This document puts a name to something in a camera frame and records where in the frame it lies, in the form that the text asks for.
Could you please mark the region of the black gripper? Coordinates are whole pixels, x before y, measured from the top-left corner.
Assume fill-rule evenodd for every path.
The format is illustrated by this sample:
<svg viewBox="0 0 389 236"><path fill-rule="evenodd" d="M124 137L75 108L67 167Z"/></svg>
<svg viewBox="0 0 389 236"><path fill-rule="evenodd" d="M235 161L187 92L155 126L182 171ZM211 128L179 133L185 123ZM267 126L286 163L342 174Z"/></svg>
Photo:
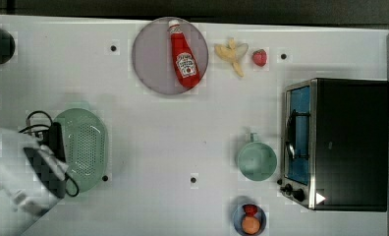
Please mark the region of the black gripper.
<svg viewBox="0 0 389 236"><path fill-rule="evenodd" d="M28 162L43 186L58 199L66 195L65 171L58 167L66 163L61 124L53 123L45 132L40 147L25 147Z"/></svg>

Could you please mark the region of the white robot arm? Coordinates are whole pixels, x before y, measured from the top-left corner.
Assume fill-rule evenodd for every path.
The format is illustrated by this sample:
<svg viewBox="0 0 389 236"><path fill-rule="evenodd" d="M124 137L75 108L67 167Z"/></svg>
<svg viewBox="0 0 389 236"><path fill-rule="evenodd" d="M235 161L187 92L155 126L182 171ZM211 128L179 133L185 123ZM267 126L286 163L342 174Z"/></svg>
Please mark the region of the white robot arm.
<svg viewBox="0 0 389 236"><path fill-rule="evenodd" d="M39 139L0 128L0 236L20 236L64 199L67 169Z"/></svg>

